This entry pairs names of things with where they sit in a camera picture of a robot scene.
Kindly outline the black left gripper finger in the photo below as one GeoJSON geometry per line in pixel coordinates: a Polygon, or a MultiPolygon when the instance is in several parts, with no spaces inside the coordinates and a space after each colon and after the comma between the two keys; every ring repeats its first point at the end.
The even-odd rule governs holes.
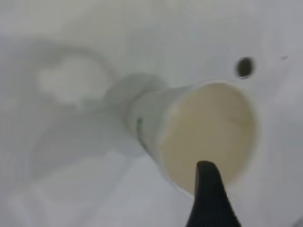
{"type": "Polygon", "coordinates": [[[187,227],[240,227],[217,166],[199,161],[196,166],[194,204],[187,227]]]}

